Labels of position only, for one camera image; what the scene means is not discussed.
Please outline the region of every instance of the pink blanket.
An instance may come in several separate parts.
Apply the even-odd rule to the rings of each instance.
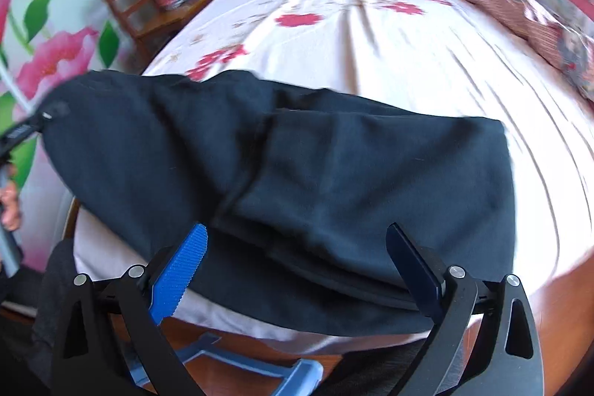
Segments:
[[[480,6],[594,100],[594,40],[564,26],[534,0],[465,0]]]

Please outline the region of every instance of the green leaf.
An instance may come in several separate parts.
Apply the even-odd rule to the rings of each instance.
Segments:
[[[103,32],[99,37],[99,56],[105,65],[105,68],[111,67],[118,50],[120,49],[120,37],[115,32],[111,22],[107,21]]]
[[[51,0],[32,0],[25,11],[25,29],[28,42],[43,29],[48,21],[48,5]]]
[[[13,109],[15,105],[14,97],[7,92],[0,96],[0,132],[4,132],[13,124]],[[33,166],[33,159],[35,158],[35,149],[37,147],[37,136],[25,141],[18,148],[11,153],[11,163],[17,168],[17,174],[14,177],[14,182],[19,187],[23,188],[31,167]]]
[[[0,59],[2,60],[4,68],[8,69],[8,56],[4,52],[4,46],[2,46],[2,44],[0,44]]]

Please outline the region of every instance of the metal screw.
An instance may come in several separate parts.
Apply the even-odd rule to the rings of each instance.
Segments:
[[[455,277],[456,279],[464,279],[464,277],[466,276],[466,272],[464,271],[464,269],[462,267],[458,267],[457,265],[452,265],[450,267],[450,274],[452,277]]]
[[[128,275],[133,279],[140,277],[142,274],[144,274],[144,267],[142,265],[130,267],[130,270],[128,271]]]
[[[520,279],[518,279],[516,275],[510,274],[507,276],[507,283],[513,285],[514,287],[517,287],[518,285],[520,285]]]
[[[74,285],[83,285],[87,281],[87,276],[84,274],[78,274],[74,278]]]

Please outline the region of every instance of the white bed sheet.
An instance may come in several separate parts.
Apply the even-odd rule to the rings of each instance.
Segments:
[[[157,56],[146,76],[209,78],[248,69],[419,113],[485,116],[506,128],[516,191],[514,271],[527,293],[593,246],[594,116],[557,69],[462,0],[215,0]],[[120,276],[140,257],[87,212],[79,271]],[[187,291],[176,317],[267,340],[289,353],[338,353],[421,335],[334,338],[277,328]]]

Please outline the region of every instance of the blue gripper pad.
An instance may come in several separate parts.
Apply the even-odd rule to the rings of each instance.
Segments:
[[[208,241],[206,227],[196,224],[153,284],[153,303],[148,311],[156,325],[177,309],[183,292],[202,262]]]

